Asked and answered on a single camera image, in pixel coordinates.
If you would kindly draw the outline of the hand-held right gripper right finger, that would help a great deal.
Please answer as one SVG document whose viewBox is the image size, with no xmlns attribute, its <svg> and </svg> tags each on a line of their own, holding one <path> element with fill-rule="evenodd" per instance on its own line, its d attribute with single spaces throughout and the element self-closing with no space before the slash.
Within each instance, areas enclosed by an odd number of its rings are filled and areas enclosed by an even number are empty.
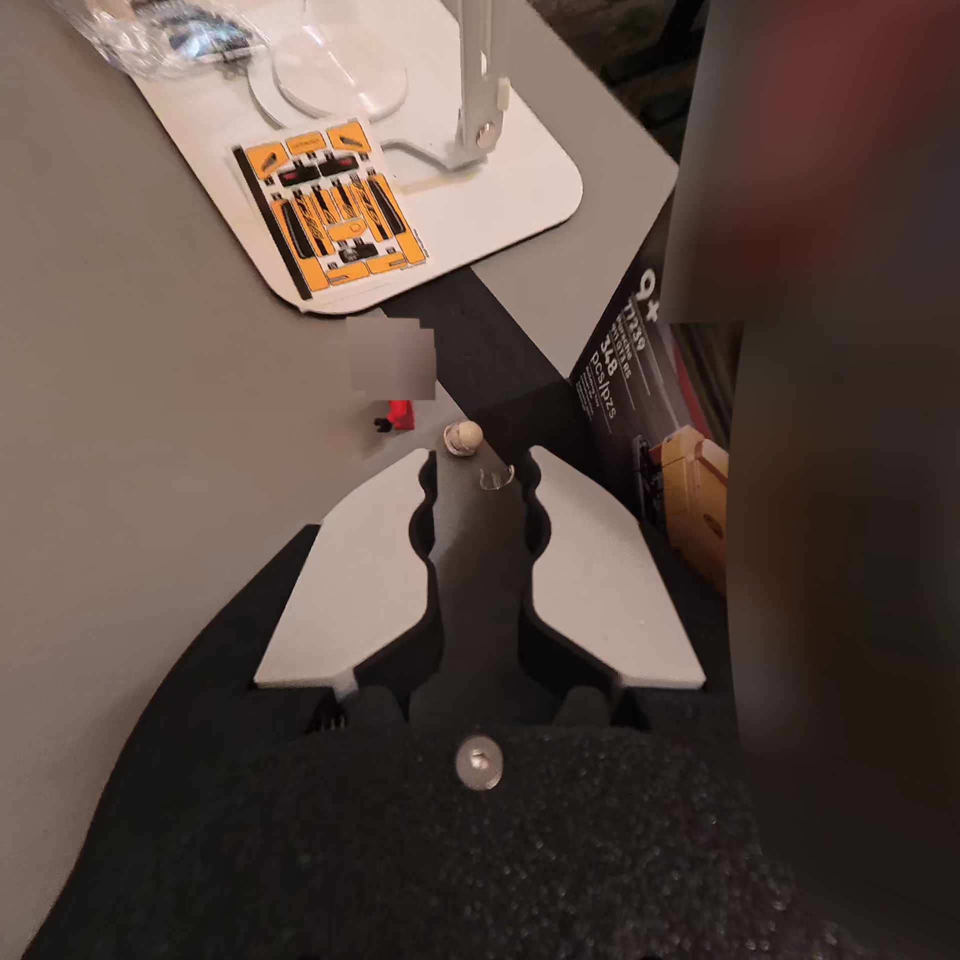
<svg viewBox="0 0 960 960">
<path fill-rule="evenodd" d="M 558 698 L 597 690 L 698 693 L 707 674 L 634 515 L 541 445 L 519 469 L 530 568 L 519 663 Z"/>
</svg>

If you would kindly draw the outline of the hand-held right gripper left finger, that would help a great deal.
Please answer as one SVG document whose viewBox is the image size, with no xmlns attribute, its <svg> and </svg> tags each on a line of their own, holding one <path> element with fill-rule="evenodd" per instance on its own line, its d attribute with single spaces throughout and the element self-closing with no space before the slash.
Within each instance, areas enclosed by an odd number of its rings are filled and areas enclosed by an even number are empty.
<svg viewBox="0 0 960 960">
<path fill-rule="evenodd" d="M 404 719 L 445 645 L 435 565 L 437 454 L 415 448 L 323 518 L 253 676 L 344 704 L 389 691 Z"/>
</svg>

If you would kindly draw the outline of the yellow car picture box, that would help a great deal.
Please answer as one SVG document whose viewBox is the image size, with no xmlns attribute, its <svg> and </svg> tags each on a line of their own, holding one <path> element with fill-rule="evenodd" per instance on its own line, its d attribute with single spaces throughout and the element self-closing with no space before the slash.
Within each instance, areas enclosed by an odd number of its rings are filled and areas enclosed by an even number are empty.
<svg viewBox="0 0 960 960">
<path fill-rule="evenodd" d="M 659 319 L 669 195 L 573 366 L 606 488 L 727 596 L 729 453 Z"/>
</svg>

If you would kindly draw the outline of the orange sticker sheet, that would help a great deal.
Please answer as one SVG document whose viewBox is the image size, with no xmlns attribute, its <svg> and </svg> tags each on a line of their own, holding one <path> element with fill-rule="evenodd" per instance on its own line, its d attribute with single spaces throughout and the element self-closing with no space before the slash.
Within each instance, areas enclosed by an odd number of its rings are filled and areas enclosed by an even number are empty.
<svg viewBox="0 0 960 960">
<path fill-rule="evenodd" d="M 368 121 L 284 128 L 229 152 L 299 303 L 426 267 Z"/>
</svg>

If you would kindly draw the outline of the white booklet stand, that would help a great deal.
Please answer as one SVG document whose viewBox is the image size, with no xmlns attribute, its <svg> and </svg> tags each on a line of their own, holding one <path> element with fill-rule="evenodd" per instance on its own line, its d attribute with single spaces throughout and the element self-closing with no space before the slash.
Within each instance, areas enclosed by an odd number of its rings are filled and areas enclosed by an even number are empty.
<svg viewBox="0 0 960 960">
<path fill-rule="evenodd" d="M 568 221 L 581 174 L 508 75 L 506 2 L 225 2 L 270 41 L 245 70 L 134 82 L 267 286 L 347 316 Z M 429 260 L 298 302 L 230 150 L 366 120 Z"/>
</svg>

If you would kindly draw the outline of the clear bag of black parts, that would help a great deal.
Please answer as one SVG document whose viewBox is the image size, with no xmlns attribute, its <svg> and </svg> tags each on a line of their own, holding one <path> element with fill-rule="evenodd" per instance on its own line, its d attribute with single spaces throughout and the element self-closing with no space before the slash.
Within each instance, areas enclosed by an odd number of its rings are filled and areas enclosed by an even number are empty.
<svg viewBox="0 0 960 960">
<path fill-rule="evenodd" d="M 245 70 L 267 34 L 226 2 L 78 1 L 52 6 L 112 66 L 138 80 Z"/>
</svg>

